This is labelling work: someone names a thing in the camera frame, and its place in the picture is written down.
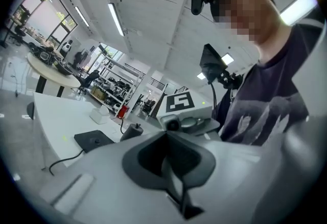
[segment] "fluorescent light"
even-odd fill
[[[316,5],[317,0],[296,0],[281,13],[281,18],[286,24],[292,25],[308,14]]]
[[[204,76],[204,74],[201,72],[198,76],[197,76],[199,79],[205,79],[205,76]]]
[[[226,65],[231,64],[234,61],[234,59],[229,54],[226,54],[221,59],[225,62]]]
[[[90,25],[87,23],[86,19],[84,18],[84,16],[82,15],[82,13],[80,12],[80,9],[78,7],[75,7],[76,11],[78,14],[80,14],[82,20],[84,21],[84,23],[89,27]]]
[[[118,19],[118,16],[117,16],[117,12],[116,12],[116,9],[113,5],[113,3],[109,3],[108,4],[108,7],[110,9],[110,12],[111,12],[111,15],[112,15],[112,18],[117,26],[117,29],[119,31],[119,34],[121,34],[122,36],[124,36],[124,32],[123,32],[123,28],[122,28],[122,25],[121,23],[119,22],[119,19]]]

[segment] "railing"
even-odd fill
[[[130,68],[130,69],[133,70],[133,71],[139,72],[139,73],[141,74],[141,76],[140,76],[141,79],[144,78],[145,73],[143,73],[142,71],[139,71],[138,69],[136,69],[136,68],[134,68],[134,67],[132,67],[131,65],[126,64],[126,63],[125,63],[125,66],[128,67],[128,68]],[[159,89],[159,90],[161,90],[161,91],[162,91],[162,90],[164,89],[164,87],[165,87],[165,84],[162,84],[160,81],[158,81],[158,80],[156,80],[156,79],[154,79],[154,78],[152,78],[152,77],[149,79],[148,83],[149,83],[150,85],[153,85],[154,87],[156,87],[157,89]]]
[[[184,92],[184,91],[187,91],[187,90],[188,90],[188,88],[183,86],[180,89],[175,90],[175,93],[181,93],[181,92]]]

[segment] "man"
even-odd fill
[[[73,41],[70,40],[68,43],[65,42],[65,43],[62,45],[62,47],[61,47],[61,49],[60,49],[60,54],[61,54],[64,58],[66,57],[68,51],[71,49],[71,47],[72,47],[72,43],[73,43]]]
[[[286,25],[273,0],[211,0],[211,13],[215,22],[227,23],[237,34],[247,36],[260,56],[244,74],[235,98],[228,91],[214,111],[224,125],[221,139],[263,145],[307,117],[291,79],[312,51],[321,29]]]

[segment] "white table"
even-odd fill
[[[43,93],[46,80],[50,80],[56,84],[60,85],[57,97],[61,97],[64,87],[69,88],[79,88],[81,83],[75,78],[73,75],[65,76],[61,74],[56,67],[53,65],[49,66],[44,64],[41,60],[34,57],[32,53],[27,54],[27,61],[30,66],[40,74],[40,78],[37,82],[36,90],[37,93]],[[30,116],[31,119],[34,119],[34,105],[31,102],[27,106],[27,114]]]
[[[120,126],[112,120],[99,125],[90,118],[89,114],[95,108],[90,102],[34,93],[34,103],[36,110],[34,126],[40,127],[58,160],[76,156],[82,150],[74,139],[75,134],[100,130],[114,142],[119,142],[122,137]],[[42,152],[41,168],[43,169],[46,165],[41,138],[42,136],[35,136],[36,143],[39,144],[38,148]],[[74,160],[63,163],[68,167],[82,156],[83,154]]]

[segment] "red object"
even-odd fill
[[[123,105],[121,110],[119,110],[119,112],[118,112],[118,118],[123,118],[126,111],[128,111],[128,109],[129,109],[128,106]]]

